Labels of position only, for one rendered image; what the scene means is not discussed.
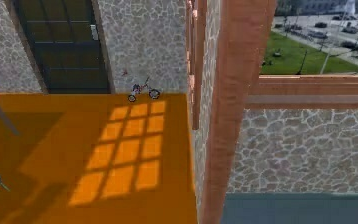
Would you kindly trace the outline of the small red toy bicycle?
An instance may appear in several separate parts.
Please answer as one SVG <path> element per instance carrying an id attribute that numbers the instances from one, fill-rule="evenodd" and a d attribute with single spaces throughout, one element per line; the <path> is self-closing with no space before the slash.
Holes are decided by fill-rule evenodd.
<path id="1" fill-rule="evenodd" d="M 131 89 L 131 93 L 128 95 L 129 102 L 135 102 L 137 95 L 141 94 L 144 90 L 148 92 L 148 96 L 156 100 L 160 97 L 161 92 L 158 89 L 152 88 L 149 84 L 149 77 L 146 78 L 143 84 L 134 84 Z"/>

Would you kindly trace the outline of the narrow wooden framed window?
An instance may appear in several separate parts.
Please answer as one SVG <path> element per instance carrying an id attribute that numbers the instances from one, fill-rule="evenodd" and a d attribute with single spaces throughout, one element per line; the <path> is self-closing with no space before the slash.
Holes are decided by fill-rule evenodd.
<path id="1" fill-rule="evenodd" d="M 186 57 L 191 126 L 199 128 L 207 0 L 186 0 Z"/>

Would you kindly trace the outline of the dark green room door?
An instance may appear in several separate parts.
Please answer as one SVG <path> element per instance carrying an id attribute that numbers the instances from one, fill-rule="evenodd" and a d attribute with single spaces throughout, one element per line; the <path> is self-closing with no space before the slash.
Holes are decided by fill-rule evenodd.
<path id="1" fill-rule="evenodd" d="M 108 94 L 92 0 L 11 0 L 50 94 Z"/>

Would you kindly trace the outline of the brown wooden framed window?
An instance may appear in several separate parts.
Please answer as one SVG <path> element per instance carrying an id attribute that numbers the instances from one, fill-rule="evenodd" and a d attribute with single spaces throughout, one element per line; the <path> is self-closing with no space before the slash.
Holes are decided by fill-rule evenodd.
<path id="1" fill-rule="evenodd" d="M 227 193 L 358 193 L 358 76 L 315 74 L 274 40 L 275 0 L 199 0 L 199 224 Z"/>

